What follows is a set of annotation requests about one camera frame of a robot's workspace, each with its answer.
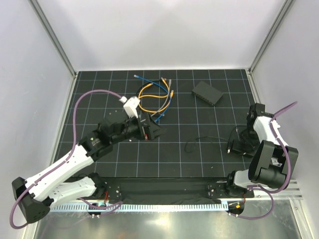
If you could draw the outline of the black network switch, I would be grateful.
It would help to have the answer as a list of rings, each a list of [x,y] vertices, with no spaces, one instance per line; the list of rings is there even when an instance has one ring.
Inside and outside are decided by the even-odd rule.
[[[193,88],[192,93],[212,106],[214,106],[223,96],[221,91],[204,81],[200,81]]]

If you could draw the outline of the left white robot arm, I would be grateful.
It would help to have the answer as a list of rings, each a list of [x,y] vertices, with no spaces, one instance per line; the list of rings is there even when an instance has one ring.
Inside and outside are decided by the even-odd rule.
[[[20,208],[27,224],[44,218],[52,208],[66,202],[93,197],[101,199],[107,192],[107,184],[98,173],[90,173],[72,183],[66,180],[72,175],[90,166],[113,150],[119,142],[135,138],[137,140],[154,140],[165,133],[146,114],[145,119],[130,118],[125,112],[106,116],[97,128],[84,136],[71,148],[70,152],[38,174],[12,181],[15,198],[9,221],[13,228],[16,208]]]

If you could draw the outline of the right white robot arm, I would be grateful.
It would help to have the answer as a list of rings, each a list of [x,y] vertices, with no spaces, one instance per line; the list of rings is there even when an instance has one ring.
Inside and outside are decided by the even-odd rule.
[[[229,140],[228,153],[250,157],[247,170],[233,171],[227,176],[224,190],[229,197],[239,197],[254,188],[275,194],[286,189],[299,152],[281,136],[277,118],[296,105],[293,102],[274,114],[265,111],[265,105],[250,106],[246,128],[238,140]]]

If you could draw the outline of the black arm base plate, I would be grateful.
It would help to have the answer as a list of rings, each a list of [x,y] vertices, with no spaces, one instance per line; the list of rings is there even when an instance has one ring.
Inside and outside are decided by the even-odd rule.
[[[124,178],[103,177],[106,189],[97,196],[84,199],[103,199],[108,192],[111,203],[122,201],[135,205],[200,205],[225,200],[253,198],[254,193],[233,184],[225,177],[195,178]]]

